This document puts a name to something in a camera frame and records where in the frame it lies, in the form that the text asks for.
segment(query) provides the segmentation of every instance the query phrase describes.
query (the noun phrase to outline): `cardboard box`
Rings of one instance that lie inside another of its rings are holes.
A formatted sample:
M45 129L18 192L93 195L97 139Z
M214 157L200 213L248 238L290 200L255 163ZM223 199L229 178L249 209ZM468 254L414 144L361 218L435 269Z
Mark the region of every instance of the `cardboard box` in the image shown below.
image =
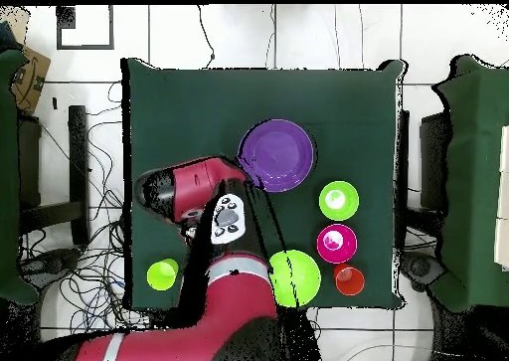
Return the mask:
M18 107L27 113L34 113L51 60L27 46L23 47L22 52L28 63L16 73L11 90Z

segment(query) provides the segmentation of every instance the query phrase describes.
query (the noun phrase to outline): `pink cup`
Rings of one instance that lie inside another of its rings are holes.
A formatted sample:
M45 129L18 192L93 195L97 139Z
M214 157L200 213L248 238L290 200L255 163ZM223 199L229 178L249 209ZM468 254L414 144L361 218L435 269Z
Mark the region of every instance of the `pink cup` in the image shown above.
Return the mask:
M355 255L357 238L354 232L345 225L332 224L318 235L316 250L325 262L342 264Z

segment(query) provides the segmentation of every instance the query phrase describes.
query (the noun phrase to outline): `purple plate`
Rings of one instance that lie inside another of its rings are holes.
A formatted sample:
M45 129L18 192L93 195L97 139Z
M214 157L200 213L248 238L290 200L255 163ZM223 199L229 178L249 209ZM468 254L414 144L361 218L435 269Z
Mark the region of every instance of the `purple plate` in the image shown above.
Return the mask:
M239 146L239 162L259 186L280 193L298 186L313 166L313 144L306 132L285 119L270 119L250 129Z

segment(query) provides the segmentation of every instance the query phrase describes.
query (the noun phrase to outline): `lime green cup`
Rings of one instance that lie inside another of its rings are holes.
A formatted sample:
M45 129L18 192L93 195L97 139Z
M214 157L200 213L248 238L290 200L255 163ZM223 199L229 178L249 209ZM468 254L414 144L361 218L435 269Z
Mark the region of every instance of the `lime green cup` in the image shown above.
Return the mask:
M148 284L157 291L165 291L175 283L178 264L173 259L165 259L153 264L147 271Z
M319 205L322 214L332 221L346 221L359 208L359 194L346 181L333 181L320 192Z
M276 253L269 262L273 268L273 273L269 277L277 304L296 307L298 299L299 306L305 305L318 293L321 273L311 256L297 250L289 250L286 253Z

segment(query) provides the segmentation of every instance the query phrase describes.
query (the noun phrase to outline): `lime green plate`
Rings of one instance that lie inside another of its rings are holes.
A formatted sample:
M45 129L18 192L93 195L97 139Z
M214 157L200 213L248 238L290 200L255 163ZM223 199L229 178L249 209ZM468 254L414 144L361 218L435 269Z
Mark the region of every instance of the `lime green plate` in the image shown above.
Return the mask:
M346 181L333 181L320 192L320 210L332 221L346 221L359 207L359 194Z
M307 304L314 298L320 288L321 273L311 256L297 250L289 250L286 253L276 253L269 262L273 267L273 273L269 277L277 304L296 307L295 295L299 306Z

